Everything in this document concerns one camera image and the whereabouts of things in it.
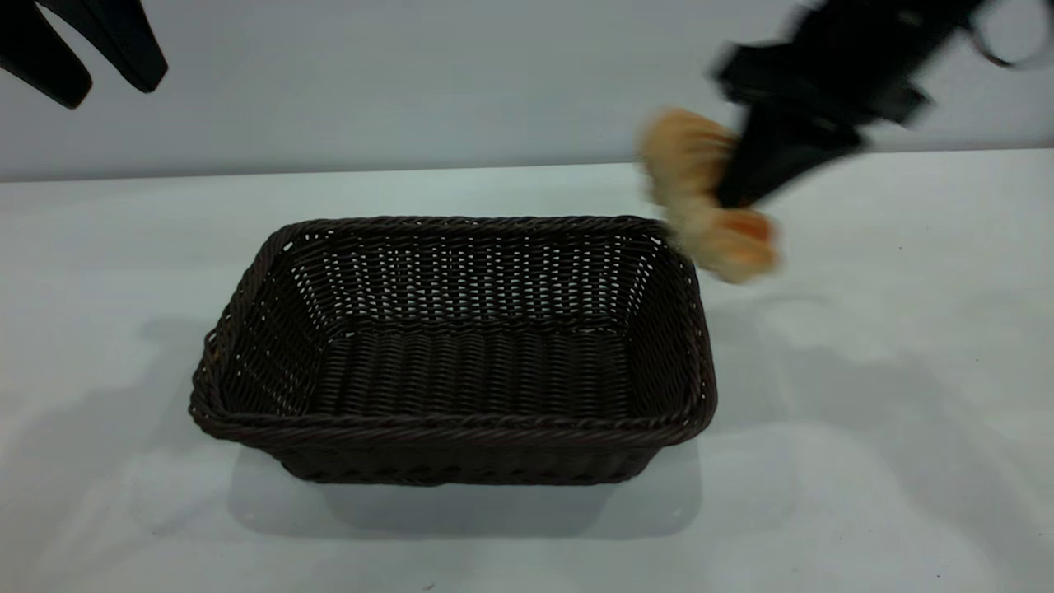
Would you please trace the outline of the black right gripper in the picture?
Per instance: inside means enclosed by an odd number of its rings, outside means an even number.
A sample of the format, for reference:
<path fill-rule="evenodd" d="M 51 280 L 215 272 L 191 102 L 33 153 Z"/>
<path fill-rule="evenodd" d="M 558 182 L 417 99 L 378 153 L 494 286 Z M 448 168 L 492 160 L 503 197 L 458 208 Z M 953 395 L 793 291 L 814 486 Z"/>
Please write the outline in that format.
<path fill-rule="evenodd" d="M 979 1 L 822 1 L 790 37 L 738 44 L 714 71 L 748 106 L 718 184 L 722 207 L 752 207 L 865 145 L 854 125 L 906 124 L 929 108 L 920 70 L 967 26 Z"/>

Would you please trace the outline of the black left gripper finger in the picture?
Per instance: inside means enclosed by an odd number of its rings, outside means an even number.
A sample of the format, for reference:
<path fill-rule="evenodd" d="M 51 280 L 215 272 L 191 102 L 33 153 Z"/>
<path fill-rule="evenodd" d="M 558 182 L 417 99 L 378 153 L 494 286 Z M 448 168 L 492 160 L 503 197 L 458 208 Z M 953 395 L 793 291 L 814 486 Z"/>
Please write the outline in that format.
<path fill-rule="evenodd" d="M 1 65 L 58 105 L 78 108 L 93 82 L 34 1 L 1 2 Z"/>
<path fill-rule="evenodd" d="M 78 31 L 129 84 L 143 93 L 161 85 L 168 63 L 138 0 L 41 1 Z"/>

